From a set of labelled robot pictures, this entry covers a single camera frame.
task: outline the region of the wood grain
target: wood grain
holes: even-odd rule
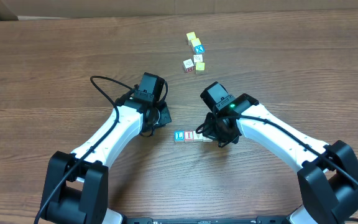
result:
[[[206,47],[205,75],[183,73],[190,31]],[[253,141],[173,142],[203,122],[199,95],[214,81],[358,156],[358,10],[0,22],[0,223],[32,223],[50,156],[109,116],[89,77],[134,85],[144,72],[168,82],[173,121],[133,139],[110,170],[109,208],[128,217],[286,215],[301,204],[296,175]],[[98,83],[112,98],[125,92]]]

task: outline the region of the toy block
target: toy block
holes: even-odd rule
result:
[[[193,62],[195,65],[197,64],[197,62],[203,62],[203,55],[194,55]]]
[[[205,63],[197,62],[196,64],[196,74],[204,74],[205,73]]]
[[[203,136],[203,142],[211,142],[211,141],[212,141],[212,139]]]
[[[205,53],[204,46],[201,44],[199,46],[194,47],[194,53],[204,55],[204,53]]]
[[[200,46],[200,45],[201,45],[201,41],[199,40],[199,38],[191,40],[191,48],[193,50],[195,47]]]
[[[185,131],[185,143],[194,142],[193,131]]]
[[[185,68],[185,72],[191,72],[194,70],[194,64],[193,61],[191,61],[191,59],[185,60],[183,62],[183,67]]]
[[[184,131],[175,131],[174,133],[175,142],[185,142],[185,132]]]
[[[193,131],[194,142],[202,142],[203,134],[197,134],[196,131]]]
[[[194,32],[190,32],[190,33],[186,34],[186,36],[187,36],[188,45],[191,45],[191,41],[197,38],[196,34]]]

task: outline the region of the blue block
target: blue block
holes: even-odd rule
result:
[[[185,131],[175,131],[175,142],[185,142]]]
[[[203,54],[205,52],[204,46],[201,44],[199,46],[194,47],[194,52],[196,54]]]

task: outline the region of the background wall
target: background wall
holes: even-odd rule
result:
[[[358,0],[0,0],[0,14],[8,17],[12,14],[76,18],[354,8],[358,8]]]

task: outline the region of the wooden table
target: wooden table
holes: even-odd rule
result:
[[[205,75],[183,72],[191,31]],[[285,215],[301,204],[296,175],[251,140],[173,142],[174,130],[203,122],[199,95],[214,81],[358,156],[358,10],[0,22],[0,223],[32,223],[50,156],[110,115],[89,77],[132,86],[144,72],[168,82],[173,120],[133,139],[109,171],[109,208],[128,217]],[[126,91],[98,83],[113,99]]]

